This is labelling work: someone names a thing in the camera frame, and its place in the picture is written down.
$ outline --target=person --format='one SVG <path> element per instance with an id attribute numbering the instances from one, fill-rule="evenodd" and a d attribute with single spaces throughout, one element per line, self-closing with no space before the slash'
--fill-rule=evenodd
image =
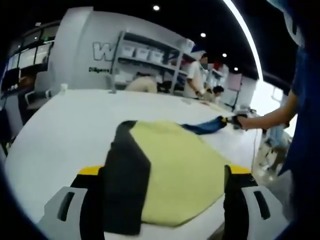
<path id="1" fill-rule="evenodd" d="M 267 169 L 271 172 L 276 172 L 277 167 L 283 164 L 288 151 L 288 142 L 283 138 L 284 129 L 288 128 L 290 124 L 281 124 L 279 126 L 274 126 L 270 129 L 270 136 L 266 142 L 270 143 L 272 151 L 276 153 L 275 160 L 273 164 Z"/>
<path id="2" fill-rule="evenodd" d="M 203 100 L 218 104 L 220 96 L 224 91 L 225 89 L 222 86 L 215 86 L 212 90 L 211 88 L 207 88 L 203 95 Z"/>
<path id="3" fill-rule="evenodd" d="M 185 98 L 200 99 L 204 96 L 206 90 L 202 76 L 202 65 L 208 64 L 208 56 L 204 53 L 199 61 L 190 64 L 186 82 L 184 84 L 183 96 Z"/>
<path id="4" fill-rule="evenodd" d="M 136 79 L 133 80 L 124 90 L 152 94 L 156 94 L 158 92 L 156 79 L 150 74 L 141 72 L 137 72 Z"/>
<path id="5" fill-rule="evenodd" d="M 319 41 L 315 41 L 317 28 L 314 22 L 319 23 L 319 17 L 306 12 L 316 7 L 313 1 L 269 2 L 284 12 L 286 24 L 295 23 L 287 24 L 290 35 L 299 45 L 293 84 L 284 106 L 262 117 L 238 117 L 238 120 L 244 129 L 268 129 L 290 122 L 297 114 L 292 143 L 279 173 L 292 172 L 294 219 L 277 240 L 315 238 L 318 234 L 316 219 L 320 214 L 320 47 Z"/>

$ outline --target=white table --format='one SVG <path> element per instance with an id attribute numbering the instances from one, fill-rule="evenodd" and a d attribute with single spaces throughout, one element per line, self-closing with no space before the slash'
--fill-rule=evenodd
<path id="1" fill-rule="evenodd" d="M 20 131 L 5 162 L 9 185 L 22 209 L 37 223 L 44 205 L 64 186 L 70 186 L 78 171 L 105 162 L 116 127 L 125 120 L 170 120 L 197 124 L 218 115 L 232 113 L 212 110 L 181 97 L 106 90 L 68 90 L 46 103 Z M 202 137 L 235 164 L 251 168 L 261 131 L 233 130 L 227 126 Z M 138 237 L 105 233 L 105 239 L 205 240 L 224 222 L 224 198 L 205 212 L 176 227 L 143 224 Z"/>

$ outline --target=black ceiling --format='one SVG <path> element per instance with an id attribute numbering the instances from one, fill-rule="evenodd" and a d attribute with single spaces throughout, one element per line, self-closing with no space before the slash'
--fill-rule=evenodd
<path id="1" fill-rule="evenodd" d="M 283 15 L 266 0 L 233 0 L 243 16 L 255 42 L 264 78 L 275 76 L 291 83 L 296 58 L 296 45 L 287 32 Z M 231 69 L 238 67 L 246 75 L 257 75 L 255 61 L 245 35 L 223 0 L 31 0 L 23 3 L 1 3 L 1 24 L 6 47 L 21 33 L 34 28 L 36 22 L 48 23 L 62 19 L 68 8 L 94 6 L 95 10 L 117 12 L 139 17 L 166 27 L 201 45 L 209 59 L 222 59 Z M 160 11 L 152 10 L 159 5 Z M 6 49 L 1 51 L 5 59 Z"/>

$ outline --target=blue cloth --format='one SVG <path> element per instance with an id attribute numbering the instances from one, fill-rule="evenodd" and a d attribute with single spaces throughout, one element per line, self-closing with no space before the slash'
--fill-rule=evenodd
<path id="1" fill-rule="evenodd" d="M 280 171 L 292 171 L 295 219 L 277 238 L 296 239 L 316 231 L 320 214 L 320 61 L 299 48 L 292 91 L 298 96 L 297 122 L 290 149 Z"/>
<path id="2" fill-rule="evenodd" d="M 198 125 L 182 124 L 181 127 L 197 135 L 213 134 L 227 125 L 227 123 L 223 122 L 222 119 L 222 116 L 218 116 L 215 119 Z"/>
<path id="3" fill-rule="evenodd" d="M 283 138 L 284 126 L 274 126 L 270 129 L 269 142 L 272 147 L 285 147 L 287 146 Z"/>

